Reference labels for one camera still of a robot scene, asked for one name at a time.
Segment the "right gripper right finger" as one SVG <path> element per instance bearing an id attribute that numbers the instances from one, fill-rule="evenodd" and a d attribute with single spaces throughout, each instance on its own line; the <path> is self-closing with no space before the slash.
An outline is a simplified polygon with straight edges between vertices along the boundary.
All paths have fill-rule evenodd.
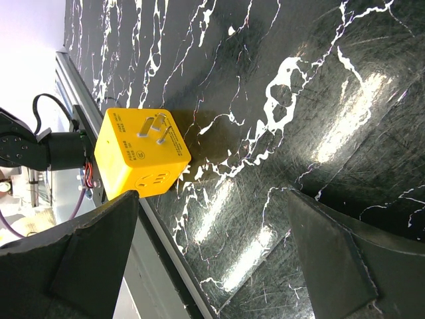
<path id="1" fill-rule="evenodd" d="M 423 318 L 424 243 L 298 192 L 288 217 L 316 318 Z"/>

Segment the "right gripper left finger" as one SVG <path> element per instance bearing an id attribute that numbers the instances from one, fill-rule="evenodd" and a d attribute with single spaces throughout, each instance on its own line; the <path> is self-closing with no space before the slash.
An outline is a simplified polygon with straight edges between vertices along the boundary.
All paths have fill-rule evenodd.
<path id="1" fill-rule="evenodd" d="M 112 318 L 139 212 L 117 198 L 1 246 L 2 318 Z"/>

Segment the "yellow cube socket adapter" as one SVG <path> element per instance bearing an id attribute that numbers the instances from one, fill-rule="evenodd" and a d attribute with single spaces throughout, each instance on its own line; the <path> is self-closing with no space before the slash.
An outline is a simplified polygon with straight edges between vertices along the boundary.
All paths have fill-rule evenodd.
<path id="1" fill-rule="evenodd" d="M 131 190 L 164 194 L 191 161 L 170 111 L 152 108 L 108 108 L 94 158 L 109 200 Z"/>

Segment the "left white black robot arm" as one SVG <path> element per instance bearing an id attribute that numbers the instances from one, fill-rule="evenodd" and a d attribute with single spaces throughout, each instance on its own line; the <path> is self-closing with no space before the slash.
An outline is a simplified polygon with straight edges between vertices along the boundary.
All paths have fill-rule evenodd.
<path id="1" fill-rule="evenodd" d="M 36 136 L 20 119 L 1 109 L 1 166 L 36 171 L 80 168 L 93 156 L 85 132 L 51 132 Z"/>

